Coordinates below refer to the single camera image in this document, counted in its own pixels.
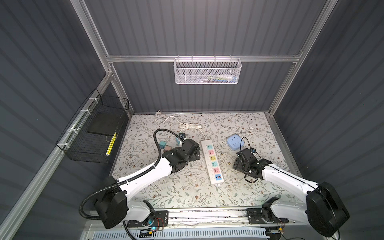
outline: white cable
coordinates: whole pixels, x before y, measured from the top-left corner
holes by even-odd
[[[200,130],[201,134],[203,135],[204,140],[206,140],[206,137],[205,137],[205,135],[203,133],[203,126],[201,124],[188,123],[188,122],[180,122],[175,116],[169,116],[163,122],[158,122],[157,119],[156,119],[156,115],[159,115],[159,114],[161,114],[161,111],[157,111],[156,114],[155,114],[155,121],[156,121],[157,124],[164,124],[164,123],[166,123],[166,121],[168,119],[174,118],[174,119],[176,119],[176,121],[179,122],[179,128],[181,129],[180,132],[183,132],[184,130],[186,130],[188,128],[198,129],[198,130]]]
[[[243,137],[246,137],[248,135],[250,135],[251,133],[253,133],[255,131],[255,129],[253,127],[249,127],[245,130],[245,132],[242,132],[240,133],[240,137],[243,138]]]

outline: gray wall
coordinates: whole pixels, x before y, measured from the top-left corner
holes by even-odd
[[[339,0],[275,114],[303,176],[335,186],[342,239],[381,239],[384,2]]]
[[[0,62],[1,223],[105,71],[69,1],[1,1]],[[100,168],[64,159],[20,232],[69,231],[59,222],[45,224],[72,213],[63,195],[80,198],[69,188],[86,195],[107,171]],[[94,182],[81,179],[87,177]]]
[[[292,63],[243,63],[238,84],[175,83],[172,63],[115,63],[135,112],[268,110]]]
[[[293,55],[324,0],[86,0],[109,55]],[[171,63],[116,63],[136,112],[268,110],[290,63],[243,63],[236,85],[180,86]]]

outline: white power strip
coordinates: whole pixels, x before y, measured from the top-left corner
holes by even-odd
[[[203,150],[205,163],[207,164],[209,180],[211,184],[219,186],[220,183],[224,182],[224,178],[220,165],[218,164],[214,143],[210,139],[202,140],[201,149]]]

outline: floral pattern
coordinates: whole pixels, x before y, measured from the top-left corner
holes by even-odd
[[[157,120],[169,115],[157,115]],[[258,180],[251,184],[244,180],[244,174],[233,170],[236,151],[227,145],[227,138],[245,132],[253,127],[255,132],[247,138],[261,157],[272,161],[280,168],[289,171],[272,130],[264,113],[213,113],[213,114],[177,114],[180,122],[202,124],[204,135],[211,139],[218,156],[223,173],[224,183],[216,187],[210,184],[207,167],[201,159],[189,162],[188,166],[177,173],[164,177],[142,191],[135,198],[148,200],[154,208],[190,208],[190,207],[231,207],[261,205],[274,196],[286,201],[299,201],[293,194],[281,187]],[[166,128],[179,132],[179,123],[175,119],[165,124],[157,124],[155,115],[134,115],[128,127],[113,176],[123,177],[154,162],[158,152],[153,141],[153,132],[158,128]],[[197,143],[203,136],[197,129],[185,131],[187,138]],[[177,146],[174,136],[167,132],[159,132],[158,140],[164,140],[171,147]]]

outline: blue square power strip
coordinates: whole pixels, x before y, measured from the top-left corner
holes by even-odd
[[[239,150],[244,145],[244,141],[242,141],[240,146],[240,141],[241,137],[239,135],[233,135],[227,139],[227,144],[232,150],[235,151]]]

